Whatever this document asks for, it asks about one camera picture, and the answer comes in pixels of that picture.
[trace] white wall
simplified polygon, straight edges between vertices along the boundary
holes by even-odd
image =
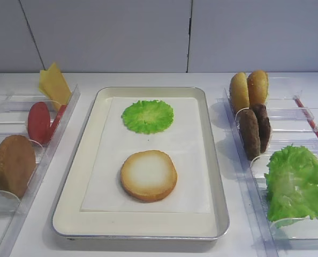
[[[46,68],[318,71],[318,0],[21,0]],[[0,0],[0,72],[42,69],[18,0]]]
[[[45,67],[185,72],[190,0],[22,0]]]
[[[19,2],[0,0],[0,72],[29,72],[41,68]]]
[[[194,0],[189,72],[318,71],[318,0]]]

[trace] brown patty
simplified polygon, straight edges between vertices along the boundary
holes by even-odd
[[[6,137],[0,144],[0,190],[22,198],[35,169],[32,143],[22,135]]]
[[[261,103],[256,103],[251,106],[258,120],[259,138],[260,138],[260,153],[264,153],[267,149],[271,135],[270,120],[267,116],[266,106]]]
[[[258,120],[251,109],[240,112],[240,133],[247,158],[253,160],[260,155],[260,137]]]

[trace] metal tray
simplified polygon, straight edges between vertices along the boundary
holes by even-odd
[[[124,106],[145,99],[163,100],[173,107],[175,118],[166,131],[136,134],[122,124]],[[110,198],[115,202],[120,198],[126,201],[127,195],[118,194],[110,187],[110,183],[118,186],[118,171],[125,158],[148,149],[168,153],[176,166],[178,182],[167,197],[167,204],[164,204],[165,198],[152,206],[138,202],[116,207],[108,205]],[[110,165],[101,165],[101,159]],[[205,183],[187,188],[196,179]],[[93,186],[96,180],[102,189]],[[101,193],[103,187],[115,195]],[[181,201],[174,202],[184,195],[185,205]],[[99,199],[99,202],[94,200],[87,204],[87,197]],[[191,207],[192,202],[207,202],[210,208]],[[224,235],[229,227],[229,214],[204,92],[192,87],[109,87],[100,90],[54,210],[52,226],[59,235],[71,239],[214,241]]]

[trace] tomato slice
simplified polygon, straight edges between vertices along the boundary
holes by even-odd
[[[56,130],[56,128],[57,128],[57,126],[58,126],[58,124],[59,124],[64,112],[65,112],[65,110],[66,110],[66,107],[67,107],[66,104],[63,104],[60,107],[56,118],[53,120],[52,125],[47,130],[46,143],[48,143],[51,140],[51,138],[52,138],[52,136],[53,136],[53,134],[54,134],[54,132],[55,132],[55,130]]]
[[[30,139],[44,144],[51,125],[50,112],[44,102],[32,105],[28,114],[27,131]]]

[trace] cheese slice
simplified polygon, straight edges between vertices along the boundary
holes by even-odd
[[[44,94],[45,96],[47,96],[48,98],[50,98],[48,96],[48,94],[46,93],[45,89],[44,89],[44,85],[43,85],[43,79],[45,76],[46,71],[45,70],[41,70],[40,71],[40,79],[39,79],[39,91]]]
[[[68,104],[71,91],[56,63],[52,63],[47,71],[40,71],[39,91],[56,101],[54,107],[57,111],[62,104]]]

